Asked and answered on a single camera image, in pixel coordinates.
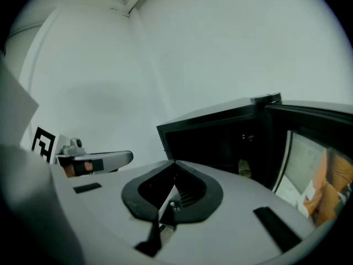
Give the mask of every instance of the white wall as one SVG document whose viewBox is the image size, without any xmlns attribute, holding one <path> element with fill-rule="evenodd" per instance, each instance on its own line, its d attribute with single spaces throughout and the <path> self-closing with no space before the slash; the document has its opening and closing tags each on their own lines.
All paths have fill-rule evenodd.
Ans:
<svg viewBox="0 0 353 265">
<path fill-rule="evenodd" d="M 127 17 L 94 7 L 62 8 L 44 37 L 30 94 L 31 122 L 79 137 L 87 152 L 131 150 L 127 168 L 166 159 Z"/>
<path fill-rule="evenodd" d="M 5 44 L 5 62 L 10 72 L 16 79 L 20 77 L 23 62 L 26 58 L 29 47 L 36 36 L 40 26 L 21 31 L 11 36 Z"/>
<path fill-rule="evenodd" d="M 274 92 L 353 104 L 352 49 L 322 0 L 147 0 L 139 15 L 172 116 Z"/>
</svg>

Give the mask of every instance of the black oval recess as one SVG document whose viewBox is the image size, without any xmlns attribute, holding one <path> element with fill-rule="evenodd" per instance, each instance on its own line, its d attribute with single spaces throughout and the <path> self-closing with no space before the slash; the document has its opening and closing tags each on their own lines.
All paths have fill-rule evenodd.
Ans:
<svg viewBox="0 0 353 265">
<path fill-rule="evenodd" d="M 222 202 L 223 190 L 215 179 L 173 160 L 129 181 L 121 198 L 135 218 L 156 222 L 174 185 L 182 204 L 181 211 L 174 212 L 175 224 L 204 221 Z"/>
</svg>

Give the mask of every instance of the black rectangular strip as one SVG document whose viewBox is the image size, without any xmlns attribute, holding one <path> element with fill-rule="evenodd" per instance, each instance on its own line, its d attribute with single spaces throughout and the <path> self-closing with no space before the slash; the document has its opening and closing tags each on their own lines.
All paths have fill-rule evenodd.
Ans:
<svg viewBox="0 0 353 265">
<path fill-rule="evenodd" d="M 269 207 L 257 208 L 254 213 L 282 252 L 302 241 Z"/>
<path fill-rule="evenodd" d="M 86 184 L 86 185 L 81 185 L 79 187 L 74 187 L 73 190 L 76 193 L 83 193 L 83 192 L 88 192 L 88 191 L 96 189 L 96 188 L 101 188 L 101 185 L 99 183 L 90 183 L 90 184 Z"/>
</svg>

